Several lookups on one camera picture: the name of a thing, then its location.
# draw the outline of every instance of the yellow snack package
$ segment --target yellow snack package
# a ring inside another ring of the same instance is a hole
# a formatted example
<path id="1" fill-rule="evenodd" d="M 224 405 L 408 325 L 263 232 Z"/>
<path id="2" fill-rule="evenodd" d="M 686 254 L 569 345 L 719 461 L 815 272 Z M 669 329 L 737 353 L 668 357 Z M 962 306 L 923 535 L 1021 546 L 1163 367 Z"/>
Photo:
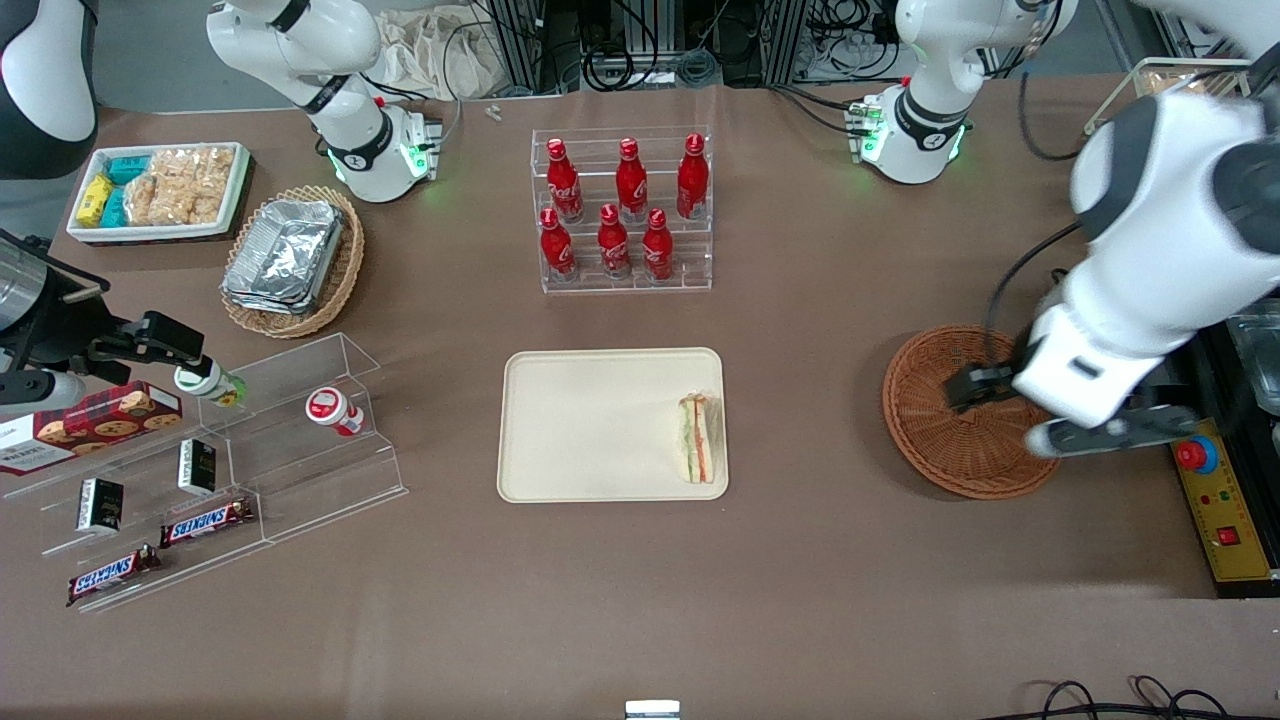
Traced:
<path id="1" fill-rule="evenodd" d="M 102 222 L 102 210 L 106 208 L 106 200 L 111 197 L 111 181 L 106 179 L 106 176 L 102 173 L 95 176 L 84 188 L 79 205 L 76 206 L 76 222 L 86 228 L 96 228 Z"/>

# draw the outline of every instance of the round wicker basket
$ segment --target round wicker basket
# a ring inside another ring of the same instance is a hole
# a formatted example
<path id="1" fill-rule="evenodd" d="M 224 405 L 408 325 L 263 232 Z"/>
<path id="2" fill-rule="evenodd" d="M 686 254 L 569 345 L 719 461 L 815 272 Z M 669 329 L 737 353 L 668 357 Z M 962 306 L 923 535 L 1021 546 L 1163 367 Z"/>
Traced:
<path id="1" fill-rule="evenodd" d="M 1032 455 L 1023 436 L 1048 414 L 1018 397 L 964 414 L 951 410 L 943 383 L 966 363 L 983 360 L 983 329 L 943 325 L 906 342 L 884 373 L 884 421 L 899 450 L 931 482 L 965 497 L 1027 495 L 1057 470 L 1057 460 Z M 993 334 L 997 357 L 1014 342 Z"/>
<path id="2" fill-rule="evenodd" d="M 329 277 L 320 291 L 320 304 L 315 311 L 307 315 L 264 313 L 261 310 L 241 307 L 232 304 L 225 296 L 223 297 L 223 306 L 227 307 L 227 314 L 232 316 L 232 320 L 237 325 L 269 337 L 288 340 L 319 331 L 332 323 L 338 316 L 338 313 L 342 311 L 343 305 L 351 297 L 351 291 L 356 287 L 360 263 L 365 258 L 365 231 L 360 225 L 360 218 L 356 215 L 356 209 L 351 206 L 351 201 L 340 192 L 328 187 L 310 184 L 296 187 L 285 190 L 271 200 L 323 200 L 340 208 L 343 211 L 342 236 L 338 240 L 338 250 L 334 252 L 333 261 L 329 265 Z M 244 245 L 244 236 L 248 234 L 248 228 L 265 206 L 266 202 L 260 205 L 244 224 L 241 225 L 241 231 L 236 236 L 236 245 L 232 246 L 230 256 L 227 259 L 228 268 L 236 261 L 236 255 L 239 254 L 241 247 Z"/>

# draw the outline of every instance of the small bottle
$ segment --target small bottle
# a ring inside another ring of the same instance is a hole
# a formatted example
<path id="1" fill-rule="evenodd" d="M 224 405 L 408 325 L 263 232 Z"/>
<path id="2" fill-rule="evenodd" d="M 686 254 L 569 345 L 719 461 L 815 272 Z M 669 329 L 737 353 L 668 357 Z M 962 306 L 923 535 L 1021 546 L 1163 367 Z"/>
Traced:
<path id="1" fill-rule="evenodd" d="M 550 270 L 552 282 L 567 283 L 577 279 L 577 261 L 573 259 L 572 240 L 559 224 L 554 208 L 544 208 L 538 219 L 543 227 L 543 258 Z"/>
<path id="2" fill-rule="evenodd" d="M 600 232 L 595 236 L 600 243 L 600 259 L 604 260 L 604 274 L 612 281 L 625 281 L 631 277 L 631 256 L 627 255 L 627 228 L 618 224 L 618 208 L 605 202 L 600 208 Z"/>
<path id="3" fill-rule="evenodd" d="M 244 398 L 244 380 L 223 370 L 216 360 L 210 357 L 209 363 L 209 377 L 201 377 L 200 373 L 187 368 L 178 368 L 173 372 L 173 383 L 178 389 L 221 407 L 239 405 Z"/>
<path id="4" fill-rule="evenodd" d="M 564 141 L 558 137 L 548 140 L 547 156 L 552 160 L 547 168 L 547 184 L 552 190 L 556 210 L 566 223 L 582 222 L 582 184 L 579 182 L 577 169 L 568 159 L 568 151 L 564 150 Z"/>
<path id="5" fill-rule="evenodd" d="M 640 145 L 634 137 L 623 137 L 618 143 L 618 172 L 614 176 L 618 184 L 618 205 L 622 206 L 622 223 L 637 225 L 645 220 L 649 208 L 649 173 L 640 164 Z"/>
<path id="6" fill-rule="evenodd" d="M 317 425 L 333 428 L 342 437 L 351 437 L 365 428 L 365 411 L 352 405 L 335 387 L 323 387 L 311 393 L 307 418 Z"/>
<path id="7" fill-rule="evenodd" d="M 707 183 L 712 173 L 707 167 L 707 158 L 703 158 L 705 149 L 707 138 L 696 132 L 685 138 L 685 159 L 676 172 L 676 211 L 686 220 L 707 218 Z"/>
<path id="8" fill-rule="evenodd" d="M 672 249 L 667 214 L 659 208 L 649 210 L 649 229 L 644 233 L 644 268 L 653 282 L 663 283 L 671 279 Z"/>

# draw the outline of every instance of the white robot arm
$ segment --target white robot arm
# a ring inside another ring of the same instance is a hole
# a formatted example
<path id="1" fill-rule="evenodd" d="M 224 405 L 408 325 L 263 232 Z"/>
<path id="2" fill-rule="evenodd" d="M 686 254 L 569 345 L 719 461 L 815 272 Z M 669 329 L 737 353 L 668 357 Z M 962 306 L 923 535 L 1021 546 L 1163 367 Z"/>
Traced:
<path id="1" fill-rule="evenodd" d="M 97 0 L 0 0 L 0 179 L 79 169 L 97 137 Z"/>
<path id="2" fill-rule="evenodd" d="M 1280 3 L 1144 4 L 1235 41 L 1254 56 L 1261 92 L 1142 97 L 1080 151 L 1070 192 L 1089 255 L 1041 304 L 1009 368 L 1012 391 L 1059 416 L 1027 436 L 1046 457 L 1190 434 L 1185 407 L 1133 407 L 1134 388 L 1197 331 L 1280 284 L 1280 87 L 1267 86 L 1280 69 Z M 961 395 L 951 392 L 957 409 L 972 405 Z"/>
<path id="3" fill-rule="evenodd" d="M 270 85 L 311 117 L 338 177 L 387 202 L 428 177 L 422 115 L 379 106 L 360 77 L 380 58 L 378 26 L 353 0 L 238 0 L 214 5 L 209 41 L 229 67 Z"/>
<path id="4" fill-rule="evenodd" d="M 1066 29 L 1076 0 L 901 0 L 899 36 L 919 64 L 910 85 L 867 96 L 859 159 L 890 179 L 919 184 L 955 158 L 961 127 L 987 79 L 979 47 L 1038 46 Z"/>

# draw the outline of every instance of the table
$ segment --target table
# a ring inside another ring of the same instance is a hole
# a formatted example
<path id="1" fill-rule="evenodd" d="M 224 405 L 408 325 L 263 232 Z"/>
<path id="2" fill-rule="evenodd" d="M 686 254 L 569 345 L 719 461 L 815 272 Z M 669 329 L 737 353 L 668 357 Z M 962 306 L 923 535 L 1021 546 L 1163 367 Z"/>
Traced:
<path id="1" fill-rule="evenodd" d="M 1036 81 L 1041 142 L 1066 146 L 1115 82 Z M 625 700 L 673 697 L 691 719 L 965 719 L 1037 707 L 1039 680 L 1129 702 L 1125 676 L 1151 673 L 1275 714 L 1276 606 L 1208 600 L 1165 450 L 1069 460 L 1039 492 L 983 503 L 923 480 L 882 425 L 893 351 L 979 319 L 1005 268 L 1070 218 L 1068 167 L 1023 149 L 1014 83 L 988 86 L 960 158 L 925 187 L 852 167 L 837 133 L 764 91 L 502 101 L 500 123 L 468 105 L 439 182 L 358 205 L 369 251 L 332 325 L 384 365 L 371 392 L 412 492 L 101 616 L 61 607 L 68 573 L 38 557 L 35 514 L 0 506 L 0 707 L 618 717 Z M 714 290 L 544 297 L 530 131 L 687 123 L 717 136 Z M 251 206 L 334 183 L 298 111 L 109 113 L 100 143 L 202 140 L 252 150 Z M 115 313 L 202 329 L 225 366 L 291 345 L 225 316 L 225 243 L 59 237 L 55 252 L 106 273 Z M 1032 263 L 1004 329 L 1082 254 L 1071 240 Z M 724 360 L 723 498 L 499 500 L 507 357 L 691 345 Z"/>

